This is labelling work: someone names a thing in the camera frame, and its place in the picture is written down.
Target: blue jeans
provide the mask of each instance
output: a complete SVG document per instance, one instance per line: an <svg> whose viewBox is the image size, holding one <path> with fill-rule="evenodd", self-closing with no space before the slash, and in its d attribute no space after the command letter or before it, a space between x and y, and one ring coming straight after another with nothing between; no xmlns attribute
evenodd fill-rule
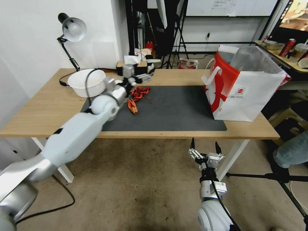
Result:
<svg viewBox="0 0 308 231"><path fill-rule="evenodd" d="M274 151L274 160L283 168L308 161L308 131L290 139Z"/></svg>

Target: red debris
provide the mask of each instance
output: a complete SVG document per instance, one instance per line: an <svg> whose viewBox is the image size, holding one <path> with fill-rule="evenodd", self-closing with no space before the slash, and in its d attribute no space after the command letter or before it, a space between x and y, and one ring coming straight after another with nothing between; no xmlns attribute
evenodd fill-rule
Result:
<svg viewBox="0 0 308 231"><path fill-rule="evenodd" d="M140 100L143 97L143 95L148 94L150 89L151 89L150 87L145 87L145 88L136 87L136 89L132 92L132 98L127 101L127 106L132 113L137 114L138 109L135 102Z"/></svg>

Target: black lamp arm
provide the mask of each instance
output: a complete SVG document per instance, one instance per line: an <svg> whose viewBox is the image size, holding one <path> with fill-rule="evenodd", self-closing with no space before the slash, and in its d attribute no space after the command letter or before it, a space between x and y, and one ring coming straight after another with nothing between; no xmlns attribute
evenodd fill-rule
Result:
<svg viewBox="0 0 308 231"><path fill-rule="evenodd" d="M59 38L57 38L57 40L61 44L63 50L65 51L65 53L68 56L68 58L69 58L70 62L72 63L72 65L75 67L76 71L80 71L79 64L76 62L76 60L74 58L71 57L71 55L68 53L67 49L64 46L64 43L67 41L67 39L64 38L64 35L61 35Z"/></svg>

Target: wooden desk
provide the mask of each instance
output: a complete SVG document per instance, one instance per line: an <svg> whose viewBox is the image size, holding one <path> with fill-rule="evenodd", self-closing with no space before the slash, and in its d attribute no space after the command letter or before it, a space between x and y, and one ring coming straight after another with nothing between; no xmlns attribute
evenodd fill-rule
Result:
<svg viewBox="0 0 308 231"><path fill-rule="evenodd" d="M265 47L265 43L263 43L262 41L260 40L257 40L257 41L254 41L254 43L261 47L263 50L265 50L266 52L270 53L271 55L273 55L274 57L276 57L279 61L281 61L284 65L286 65L287 67L289 68L292 68L294 69L295 71L299 72L299 73L308 73L308 69L303 69L303 68L300 68L299 65L296 63L293 63L293 62L290 62L289 59L287 59L286 57L280 57L279 56L279 53L280 53L280 50L268 50L266 47Z"/></svg>
<svg viewBox="0 0 308 231"><path fill-rule="evenodd" d="M60 69L39 92L11 119L0 131L3 137L31 137L43 149L47 138L73 115L80 112L85 98L78 97L70 87L59 84L59 78L73 72L73 69ZM158 69L147 86L203 85L201 76L204 70L163 70ZM117 77L115 73L106 73ZM260 114L254 122L225 121L227 131L162 131L162 132L101 132L98 138L160 138L160 139L240 139L225 158L218 170L221 180L250 139L278 139L279 135ZM73 175L66 166L59 171L68 182Z"/></svg>

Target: white wall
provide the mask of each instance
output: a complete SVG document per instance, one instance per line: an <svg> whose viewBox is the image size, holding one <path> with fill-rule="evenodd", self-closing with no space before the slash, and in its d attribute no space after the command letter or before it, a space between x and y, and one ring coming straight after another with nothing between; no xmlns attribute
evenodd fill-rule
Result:
<svg viewBox="0 0 308 231"><path fill-rule="evenodd" d="M4 61L0 58L0 129L29 100L29 96L17 82ZM0 138L0 169L15 161L34 156L38 147L30 138Z"/></svg>
<svg viewBox="0 0 308 231"><path fill-rule="evenodd" d="M185 18L185 42L250 42L257 40L267 18ZM187 51L216 51L219 44L187 44Z"/></svg>
<svg viewBox="0 0 308 231"><path fill-rule="evenodd" d="M59 68L73 68L56 40L62 35L62 25L57 19L61 12L80 18L87 25L82 41L65 43L81 68L115 68L117 61L123 60L122 46L125 49L128 44L123 0L2 2L0 129ZM30 138L1 138L0 143L0 169L38 151ZM21 157L16 157L13 150Z"/></svg>
<svg viewBox="0 0 308 231"><path fill-rule="evenodd" d="M82 19L88 27L82 41L65 44L81 68L97 67L104 60L107 66L100 67L112 67L121 58L111 0L4 1L0 55L29 97L59 68L72 68L56 40L62 34L60 12Z"/></svg>
<svg viewBox="0 0 308 231"><path fill-rule="evenodd" d="M111 0L111 5L119 55L123 57L124 55L128 55L129 52L125 0Z"/></svg>

